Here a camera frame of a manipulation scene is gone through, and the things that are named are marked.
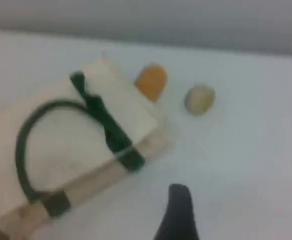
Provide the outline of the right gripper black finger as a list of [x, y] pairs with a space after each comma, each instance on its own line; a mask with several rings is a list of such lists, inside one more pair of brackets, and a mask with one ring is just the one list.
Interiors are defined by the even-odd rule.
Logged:
[[168, 204], [155, 240], [197, 240], [193, 202], [187, 186], [174, 183], [169, 186]]

